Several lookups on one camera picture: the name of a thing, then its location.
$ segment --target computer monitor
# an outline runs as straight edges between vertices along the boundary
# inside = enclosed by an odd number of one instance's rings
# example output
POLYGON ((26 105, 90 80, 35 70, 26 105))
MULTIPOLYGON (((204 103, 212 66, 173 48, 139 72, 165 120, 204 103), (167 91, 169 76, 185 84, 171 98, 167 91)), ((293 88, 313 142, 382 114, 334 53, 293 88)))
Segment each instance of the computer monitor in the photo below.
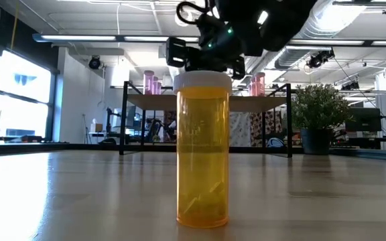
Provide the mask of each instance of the computer monitor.
POLYGON ((345 122, 346 131, 382 131, 381 110, 378 108, 350 108, 352 120, 345 122))

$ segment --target potted plant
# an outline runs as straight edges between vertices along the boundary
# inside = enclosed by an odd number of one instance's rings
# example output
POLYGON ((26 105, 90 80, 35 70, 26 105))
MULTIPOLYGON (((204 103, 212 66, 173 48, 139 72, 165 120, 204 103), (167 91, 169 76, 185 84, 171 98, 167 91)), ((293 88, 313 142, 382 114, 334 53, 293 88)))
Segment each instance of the potted plant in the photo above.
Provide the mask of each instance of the potted plant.
POLYGON ((305 154, 328 155, 333 129, 350 118, 348 102, 326 84, 298 86, 293 99, 293 124, 301 129, 305 154))

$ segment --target spotlight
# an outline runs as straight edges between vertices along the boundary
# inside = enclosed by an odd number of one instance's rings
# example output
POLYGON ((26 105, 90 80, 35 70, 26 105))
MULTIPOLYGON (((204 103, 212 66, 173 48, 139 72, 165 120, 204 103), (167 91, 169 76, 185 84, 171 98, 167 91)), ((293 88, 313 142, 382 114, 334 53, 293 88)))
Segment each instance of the spotlight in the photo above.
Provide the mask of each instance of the spotlight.
POLYGON ((360 85, 357 81, 350 82, 349 84, 342 86, 340 90, 359 90, 360 85))
POLYGON ((319 68, 332 58, 334 58, 333 48, 330 51, 320 51, 318 54, 311 55, 311 59, 306 65, 309 68, 319 68))
POLYGON ((103 63, 99 60, 101 57, 100 56, 92 56, 92 59, 88 63, 88 66, 92 70, 99 70, 103 67, 103 63))

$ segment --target yellow rope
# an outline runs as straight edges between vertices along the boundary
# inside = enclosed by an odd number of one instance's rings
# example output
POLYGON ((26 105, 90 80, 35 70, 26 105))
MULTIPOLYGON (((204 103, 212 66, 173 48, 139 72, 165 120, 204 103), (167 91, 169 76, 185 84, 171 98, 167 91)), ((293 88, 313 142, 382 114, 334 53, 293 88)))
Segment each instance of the yellow rope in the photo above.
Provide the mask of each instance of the yellow rope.
POLYGON ((19 1, 17 1, 17 3, 16 3, 16 14, 14 17, 13 35, 11 36, 11 46, 10 46, 11 51, 13 51, 14 37, 16 36, 16 28, 17 28, 17 19, 18 18, 19 18, 19 1))

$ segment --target pink container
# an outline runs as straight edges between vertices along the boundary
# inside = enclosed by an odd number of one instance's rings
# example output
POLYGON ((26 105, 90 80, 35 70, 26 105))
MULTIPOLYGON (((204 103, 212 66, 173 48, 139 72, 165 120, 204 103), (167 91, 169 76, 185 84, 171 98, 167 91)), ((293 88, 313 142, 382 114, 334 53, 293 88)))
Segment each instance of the pink container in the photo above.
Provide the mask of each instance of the pink container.
POLYGON ((153 94, 161 94, 162 84, 159 82, 159 78, 154 76, 153 80, 153 94))
POLYGON ((248 86, 249 96, 265 96, 265 73, 256 73, 248 86))
POLYGON ((144 71, 144 94, 153 94, 154 72, 151 70, 144 71))

